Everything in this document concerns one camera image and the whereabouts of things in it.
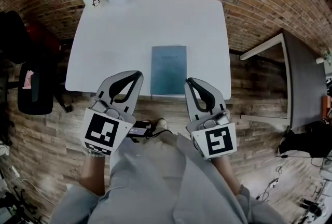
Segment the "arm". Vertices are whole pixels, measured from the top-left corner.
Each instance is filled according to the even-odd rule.
[[[78,182],[96,195],[104,195],[104,168],[105,157],[86,156],[81,178]]]
[[[264,224],[286,224],[287,221],[270,205],[250,196],[247,188],[240,184],[231,167],[228,156],[211,160],[227,185],[236,196],[248,222]]]
[[[232,166],[229,162],[228,156],[221,156],[211,160],[212,164],[216,167],[217,171],[225,179],[227,185],[232,190],[234,195],[238,195],[241,185],[235,176]]]
[[[81,173],[80,185],[68,189],[65,196],[52,212],[50,224],[87,223],[90,213],[105,193],[104,157],[86,156]]]

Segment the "white sneaker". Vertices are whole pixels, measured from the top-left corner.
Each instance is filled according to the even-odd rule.
[[[162,128],[164,128],[164,129],[167,129],[167,122],[166,122],[166,120],[163,119],[163,118],[160,118],[160,119],[158,120],[158,122],[157,122],[156,127],[162,127]]]

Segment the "dark gray table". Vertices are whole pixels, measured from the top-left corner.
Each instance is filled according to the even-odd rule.
[[[267,122],[300,127],[322,117],[322,96],[326,95],[323,63],[317,55],[290,32],[282,33],[240,56],[246,60],[277,44],[282,45],[287,76],[287,118],[241,115],[248,121]]]

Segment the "cable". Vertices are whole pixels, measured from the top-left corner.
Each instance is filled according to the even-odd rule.
[[[282,159],[286,159],[288,157],[291,157],[291,158],[307,158],[307,159],[311,159],[311,157],[304,157],[304,156],[289,156],[289,155],[277,156],[277,158],[282,158]]]
[[[51,201],[49,201],[48,199],[47,199],[47,197],[46,196],[44,196],[38,189],[37,189],[37,187],[35,187],[33,184],[32,184],[32,182],[30,182],[28,179],[23,179],[23,180],[20,180],[19,178],[17,178],[17,180],[19,180],[21,183],[24,181],[24,180],[26,180],[26,181],[28,181],[35,189],[36,189],[36,191],[38,192],[38,193],[40,193],[48,202],[50,202],[51,204],[53,204],[53,205],[57,205],[57,204],[55,204],[55,203],[53,203],[53,202],[51,202]]]
[[[9,181],[9,183],[8,184],[10,184],[12,181],[14,181],[14,180],[18,180],[18,181],[20,181],[21,183],[23,183],[23,181],[24,180],[26,180],[26,181],[28,181],[36,190],[37,190],[37,192],[38,193],[40,193],[48,202],[50,202],[51,204],[53,204],[53,205],[57,205],[57,204],[55,204],[55,203],[53,203],[53,202],[51,202],[51,201],[49,201],[48,199],[47,199],[47,197],[46,196],[44,196],[38,189],[37,189],[37,187],[35,187],[33,184],[32,184],[32,182],[30,182],[28,179],[22,179],[22,180],[20,180],[20,177],[16,177],[15,179],[11,179],[10,181]]]
[[[288,162],[288,157],[286,158],[286,162],[284,164],[282,164],[281,166],[278,166],[275,168],[275,172],[278,173],[278,177],[281,176],[282,174],[282,167],[286,165],[286,163]]]
[[[311,165],[313,165],[313,166],[315,166],[315,167],[318,167],[318,168],[321,168],[321,167],[323,166],[323,162],[322,162],[322,165],[321,165],[321,166],[318,166],[318,165],[313,164],[313,163],[312,163],[312,159],[313,159],[313,158],[311,158],[311,161],[310,161],[310,162],[311,162]]]
[[[288,158],[286,157],[286,162],[285,162],[284,164],[282,164],[282,165],[280,165],[280,166],[278,166],[278,167],[275,168],[275,172],[278,174],[277,181],[279,180],[279,178],[280,178],[280,176],[281,176],[281,174],[282,174],[282,168],[283,168],[283,166],[285,166],[287,162],[288,162]],[[264,202],[267,201],[267,199],[268,199],[269,196],[270,196],[270,193],[269,193],[267,190],[268,190],[268,188],[270,187],[270,185],[271,185],[274,181],[275,181],[275,180],[273,180],[272,182],[270,182],[270,183],[267,185],[265,191],[264,191],[263,193],[261,193],[258,197],[256,197],[256,200],[259,200],[259,199],[261,198],[262,201],[264,201]]]
[[[152,136],[145,136],[145,138],[146,139],[151,139],[151,138],[155,138],[155,137],[157,137],[158,135],[160,135],[161,133],[163,133],[163,132],[170,132],[170,133],[172,133],[170,130],[168,130],[168,129],[165,129],[165,130],[162,130],[162,131],[160,131],[160,132],[158,132],[158,133],[156,133],[156,134],[153,134]]]
[[[261,193],[261,194],[256,198],[256,200],[259,200],[261,195],[262,195],[261,200],[264,201],[264,202],[267,200],[267,198],[269,198],[270,193],[267,192],[267,190],[268,190],[268,188],[269,188],[269,185],[270,185],[270,184],[267,185],[265,191],[264,191],[263,193]]]

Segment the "pink object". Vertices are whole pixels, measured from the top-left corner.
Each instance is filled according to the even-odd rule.
[[[22,89],[31,89],[31,76],[33,75],[33,72],[31,70],[28,70],[26,72],[24,86]]]

